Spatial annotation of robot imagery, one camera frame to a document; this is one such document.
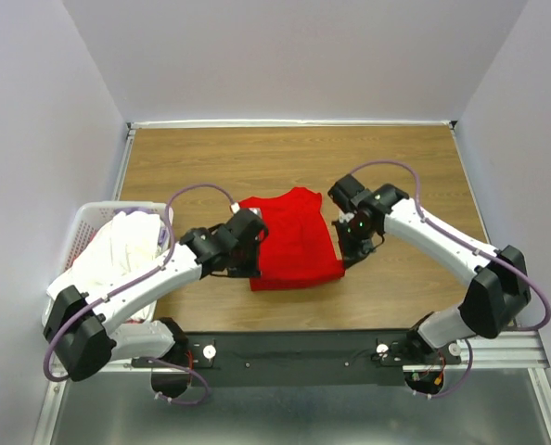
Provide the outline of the red t shirt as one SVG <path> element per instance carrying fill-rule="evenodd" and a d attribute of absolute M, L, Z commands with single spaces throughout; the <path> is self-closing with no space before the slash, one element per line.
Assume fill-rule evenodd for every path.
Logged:
<path fill-rule="evenodd" d="M 345 275 L 321 214 L 322 202 L 321 194 L 305 187 L 239 202 L 242 208 L 259 210 L 268 228 L 258 259 L 261 276 L 250 279 L 252 291 L 320 286 Z"/>

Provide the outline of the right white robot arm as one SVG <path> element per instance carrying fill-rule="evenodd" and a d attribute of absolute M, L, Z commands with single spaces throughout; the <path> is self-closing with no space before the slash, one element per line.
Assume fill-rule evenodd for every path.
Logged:
<path fill-rule="evenodd" d="M 340 210 L 332 224 L 344 268 L 376 251 L 373 236 L 393 235 L 436 260 L 467 288 L 461 303 L 425 315 L 391 346 L 396 356 L 424 363 L 459 339 L 496 338 L 529 304 L 526 264 L 518 249 L 498 249 L 466 236 L 392 184 L 371 191 L 347 174 L 327 194 Z"/>

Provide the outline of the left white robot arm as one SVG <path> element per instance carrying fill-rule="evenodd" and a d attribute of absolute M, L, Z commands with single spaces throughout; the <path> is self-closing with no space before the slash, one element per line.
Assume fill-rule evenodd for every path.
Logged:
<path fill-rule="evenodd" d="M 109 362 L 131 358 L 178 364 L 185 352 L 173 323 L 130 324 L 129 318 L 176 289 L 224 272 L 247 278 L 257 270 L 260 244 L 269 229 L 250 209 L 227 222 L 193 228 L 142 273 L 131 273 L 100 290 L 68 286 L 58 293 L 45 319 L 48 343 L 43 369 L 54 382 L 85 380 Z"/>

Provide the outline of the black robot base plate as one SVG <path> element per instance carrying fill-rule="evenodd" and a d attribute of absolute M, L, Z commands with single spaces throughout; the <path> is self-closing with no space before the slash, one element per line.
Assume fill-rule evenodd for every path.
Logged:
<path fill-rule="evenodd" d="M 210 388 L 402 386 L 408 369 L 459 364 L 447 348 L 417 356 L 400 348 L 403 329 L 189 332 L 172 356 Z"/>

